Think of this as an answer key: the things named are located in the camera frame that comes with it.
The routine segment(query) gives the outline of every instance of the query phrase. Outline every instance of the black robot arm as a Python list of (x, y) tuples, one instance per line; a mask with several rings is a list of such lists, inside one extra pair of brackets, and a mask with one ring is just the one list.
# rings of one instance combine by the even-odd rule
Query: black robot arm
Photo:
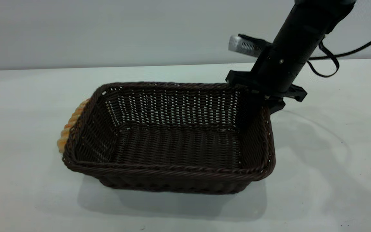
[(240, 46), (240, 52), (241, 48), (255, 49), (260, 55), (250, 72), (230, 71), (226, 80), (230, 85), (248, 86), (256, 98), (267, 102), (272, 113), (284, 107), (283, 97), (302, 101), (307, 93), (292, 84), (294, 79), (324, 36), (352, 11), (355, 1), (295, 0), (273, 43), (240, 35), (240, 44), (229, 44), (229, 48)]

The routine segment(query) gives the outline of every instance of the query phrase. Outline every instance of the brown wicker basket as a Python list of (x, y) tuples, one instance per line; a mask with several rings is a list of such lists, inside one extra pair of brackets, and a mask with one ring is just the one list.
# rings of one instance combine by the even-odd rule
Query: brown wicker basket
[(107, 84), (70, 129), (63, 161), (111, 188), (237, 193), (274, 169), (270, 112), (227, 84)]

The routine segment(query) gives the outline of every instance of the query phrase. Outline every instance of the white table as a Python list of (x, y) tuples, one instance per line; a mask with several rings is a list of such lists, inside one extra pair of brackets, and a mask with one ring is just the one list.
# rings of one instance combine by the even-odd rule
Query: white table
[(224, 82), (251, 63), (0, 71), (0, 231), (371, 231), (371, 59), (340, 63), (329, 79), (303, 69), (308, 96), (272, 115), (274, 172), (223, 196), (103, 187), (56, 140), (101, 84)]

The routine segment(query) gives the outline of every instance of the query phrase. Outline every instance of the black cable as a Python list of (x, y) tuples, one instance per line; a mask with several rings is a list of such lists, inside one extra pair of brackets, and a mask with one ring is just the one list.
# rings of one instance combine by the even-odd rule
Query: black cable
[(312, 63), (310, 63), (310, 61), (308, 61), (307, 63), (309, 64), (310, 68), (312, 69), (312, 71), (313, 71), (316, 75), (321, 76), (321, 77), (324, 77), (324, 78), (328, 78), (328, 77), (331, 77), (331, 76), (335, 75), (336, 72), (337, 72), (337, 71), (339, 70), (339, 68), (340, 68), (340, 63), (339, 63), (339, 61), (337, 60), (336, 56), (333, 55), (333, 53), (331, 53), (331, 52), (330, 52), (326, 47), (324, 47), (323, 41), (321, 41), (321, 42), (319, 43), (319, 49), (320, 49), (321, 51), (323, 51), (324, 54), (327, 55), (327, 57), (329, 57), (331, 60), (333, 60), (334, 64), (336, 65), (336, 71), (335, 71), (332, 75), (322, 75), (322, 74), (318, 73), (318, 72), (316, 71), (316, 69), (313, 67)]
[[(367, 47), (370, 46), (370, 45), (371, 45), (371, 41), (368, 42), (367, 44), (363, 45), (362, 47), (359, 47), (359, 48), (357, 48), (357, 49), (355, 49), (355, 50), (353, 50), (353, 51), (350, 51), (350, 52), (348, 52), (348, 53), (337, 54), (337, 55), (334, 55), (334, 57), (339, 58), (339, 57), (349, 56), (349, 55), (351, 55), (351, 54), (358, 53), (359, 51), (361, 51), (361, 50), (367, 48)], [(330, 56), (325, 56), (325, 57), (310, 57), (309, 60), (319, 60), (319, 59), (328, 59), (328, 58), (330, 58)]]

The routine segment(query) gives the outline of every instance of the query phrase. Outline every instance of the black mount bracket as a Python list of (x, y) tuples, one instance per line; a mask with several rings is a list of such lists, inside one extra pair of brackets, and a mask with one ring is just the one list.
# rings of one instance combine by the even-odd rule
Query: black mount bracket
[(252, 72), (239, 72), (230, 70), (225, 79), (230, 86), (245, 85), (253, 98), (256, 100), (264, 100), (269, 107), (271, 113), (282, 110), (286, 105), (283, 97), (290, 97), (298, 102), (302, 102), (307, 95), (307, 92), (300, 86), (291, 85), (286, 92), (276, 92), (265, 88), (253, 79)]

